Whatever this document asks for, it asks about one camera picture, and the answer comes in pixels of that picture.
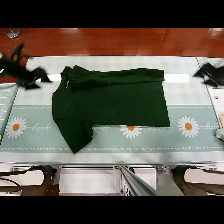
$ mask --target daisy print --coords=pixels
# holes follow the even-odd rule
[[[27,129],[26,121],[22,117],[15,117],[6,126],[6,135],[8,138],[17,138]]]
[[[194,138],[199,133],[199,127],[194,118],[182,117],[179,119],[177,127],[179,131],[182,131],[182,135],[188,138]]]
[[[135,126],[128,126],[128,125],[121,125],[120,131],[123,132],[123,135],[126,136],[126,138],[135,138],[136,136],[139,136],[141,134],[142,128],[135,127]]]

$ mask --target flower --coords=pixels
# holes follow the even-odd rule
[[[6,126],[6,135],[8,138],[17,138],[26,130],[26,121],[22,117],[15,117]]]
[[[136,136],[139,136],[141,134],[142,128],[137,128],[135,126],[127,126],[127,125],[121,125],[120,131],[123,131],[123,135],[126,136],[126,138],[135,138]]]
[[[177,127],[179,127],[178,130],[182,131],[182,135],[184,135],[185,137],[194,138],[199,133],[199,127],[194,118],[186,116],[182,117],[181,119],[179,119]]]

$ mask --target brown wooden floor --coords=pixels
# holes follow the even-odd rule
[[[9,39],[0,28],[0,52],[25,44],[31,56],[169,55],[224,57],[224,28],[21,28]],[[0,82],[15,81],[8,77]]]

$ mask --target green t-shirt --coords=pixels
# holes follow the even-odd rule
[[[100,72],[76,65],[61,77],[52,114],[74,153],[91,142],[93,125],[170,126],[162,70]]]

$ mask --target table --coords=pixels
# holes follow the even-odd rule
[[[165,71],[163,83],[170,128],[142,127],[141,134],[126,138],[119,126],[94,127],[93,141],[73,154],[51,115],[51,96],[60,83],[59,73],[75,64],[89,70],[122,70],[139,67]],[[29,93],[18,89],[9,122],[20,119],[26,130],[17,138],[7,131],[0,146],[0,162],[47,164],[181,164],[224,161],[224,143],[214,136],[219,124],[209,92],[201,79],[195,57],[168,56],[64,56],[35,57],[28,69],[46,69],[53,84]],[[178,122],[192,119],[199,128],[194,138],[182,135]]]

